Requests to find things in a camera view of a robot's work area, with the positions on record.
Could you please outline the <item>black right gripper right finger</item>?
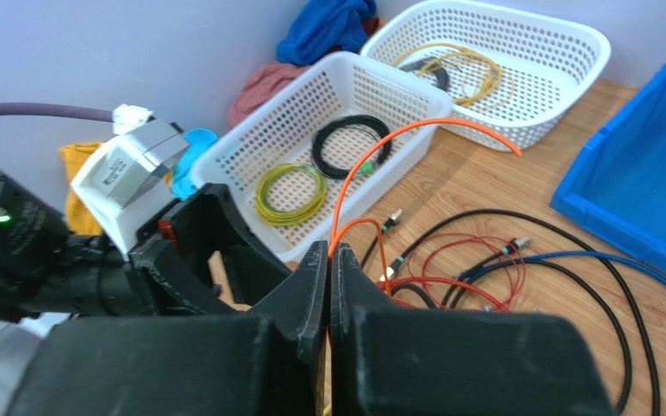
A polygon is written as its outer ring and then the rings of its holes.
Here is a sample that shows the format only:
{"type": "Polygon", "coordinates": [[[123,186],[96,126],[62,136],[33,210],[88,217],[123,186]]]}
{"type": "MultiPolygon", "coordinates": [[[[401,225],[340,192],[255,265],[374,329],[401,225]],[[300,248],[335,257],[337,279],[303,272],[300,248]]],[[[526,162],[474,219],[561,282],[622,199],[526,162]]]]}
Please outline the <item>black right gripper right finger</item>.
{"type": "Polygon", "coordinates": [[[339,244],[330,259],[335,415],[612,415],[591,351],[555,315],[406,309],[339,244]]]}

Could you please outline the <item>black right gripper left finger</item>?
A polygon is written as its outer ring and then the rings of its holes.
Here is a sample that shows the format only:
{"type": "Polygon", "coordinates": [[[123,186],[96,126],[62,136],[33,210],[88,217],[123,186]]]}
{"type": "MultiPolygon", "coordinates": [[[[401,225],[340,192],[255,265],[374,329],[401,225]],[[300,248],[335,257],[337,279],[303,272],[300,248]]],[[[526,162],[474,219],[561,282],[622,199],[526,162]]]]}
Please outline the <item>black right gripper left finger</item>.
{"type": "Polygon", "coordinates": [[[9,415],[320,415],[328,245],[246,311],[93,317],[37,349],[9,415]]]}

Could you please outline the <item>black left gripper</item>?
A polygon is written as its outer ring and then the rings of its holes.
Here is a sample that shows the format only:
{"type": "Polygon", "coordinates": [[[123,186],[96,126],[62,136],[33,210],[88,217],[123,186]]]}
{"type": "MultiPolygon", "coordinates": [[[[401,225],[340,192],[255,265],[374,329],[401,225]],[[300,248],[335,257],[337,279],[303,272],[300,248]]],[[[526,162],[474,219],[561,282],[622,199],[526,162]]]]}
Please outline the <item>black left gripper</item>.
{"type": "Polygon", "coordinates": [[[219,253],[235,300],[255,305],[291,270],[251,231],[225,184],[173,200],[139,228],[127,274],[141,315],[234,313],[214,288],[208,261],[219,253]]]}

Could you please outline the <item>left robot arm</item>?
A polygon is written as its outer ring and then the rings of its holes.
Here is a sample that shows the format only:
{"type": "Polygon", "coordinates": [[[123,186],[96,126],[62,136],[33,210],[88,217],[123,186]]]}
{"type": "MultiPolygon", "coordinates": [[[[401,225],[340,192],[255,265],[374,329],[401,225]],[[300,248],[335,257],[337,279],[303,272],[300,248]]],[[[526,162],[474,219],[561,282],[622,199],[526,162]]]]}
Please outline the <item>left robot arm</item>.
{"type": "Polygon", "coordinates": [[[120,253],[76,235],[0,171],[0,318],[67,312],[16,390],[11,415],[309,415],[290,338],[258,303],[288,270],[227,186],[140,221],[120,253]]]}

